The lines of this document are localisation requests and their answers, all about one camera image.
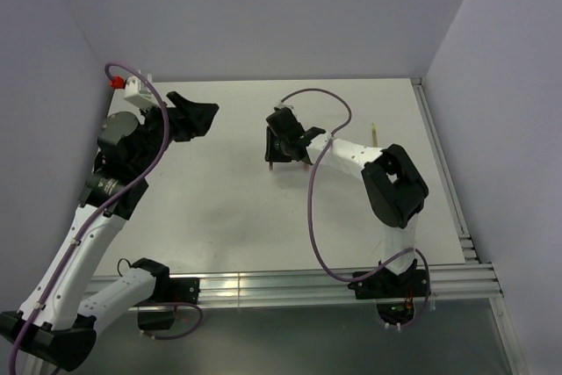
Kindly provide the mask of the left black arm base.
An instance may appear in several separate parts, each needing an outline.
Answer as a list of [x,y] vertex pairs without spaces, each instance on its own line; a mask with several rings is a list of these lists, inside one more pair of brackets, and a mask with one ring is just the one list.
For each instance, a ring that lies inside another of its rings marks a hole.
[[145,335],[155,335],[156,338],[166,338],[176,322],[181,307],[194,310],[196,322],[188,333],[197,328],[203,319],[202,310],[198,307],[200,279],[171,278],[162,292],[154,297],[144,299],[137,305],[137,326]]

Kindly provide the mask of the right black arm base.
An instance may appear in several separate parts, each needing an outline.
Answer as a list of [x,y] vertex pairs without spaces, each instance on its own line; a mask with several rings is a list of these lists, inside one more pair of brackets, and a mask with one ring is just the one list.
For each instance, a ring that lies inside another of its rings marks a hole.
[[422,269],[409,269],[397,276],[383,269],[363,280],[348,283],[347,287],[357,300],[374,299],[378,317],[385,326],[404,328],[415,320],[414,301],[423,299],[424,308],[429,301],[429,274]]

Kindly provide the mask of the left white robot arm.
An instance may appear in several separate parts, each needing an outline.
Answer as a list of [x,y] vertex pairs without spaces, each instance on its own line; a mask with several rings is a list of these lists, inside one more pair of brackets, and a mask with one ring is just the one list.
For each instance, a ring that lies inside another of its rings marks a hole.
[[19,351],[56,370],[77,369],[97,338],[129,308],[171,302],[169,267],[148,258],[92,297],[85,290],[105,251],[133,216],[148,189],[146,177],[172,142],[202,137],[219,112],[175,91],[172,105],[152,105],[134,114],[108,115],[97,137],[92,173],[78,199],[75,218],[45,276],[16,311],[1,314],[1,335]]

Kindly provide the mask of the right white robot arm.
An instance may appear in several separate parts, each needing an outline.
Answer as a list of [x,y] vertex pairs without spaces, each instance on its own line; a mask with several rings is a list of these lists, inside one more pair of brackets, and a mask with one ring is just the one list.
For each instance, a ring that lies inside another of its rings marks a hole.
[[337,170],[364,184],[371,209],[383,224],[384,249],[378,267],[367,275],[380,274],[384,292],[397,296],[411,282],[408,271],[415,268],[415,230],[417,217],[429,196],[429,188],[406,150],[397,144],[387,148],[368,147],[336,137],[343,129],[331,132],[313,126],[305,129],[287,107],[276,108],[266,118],[265,161],[303,162],[311,167],[307,186],[306,217],[309,240],[321,268],[332,278],[345,283],[360,282],[364,276],[337,276],[323,260],[313,223],[314,183],[320,166]]

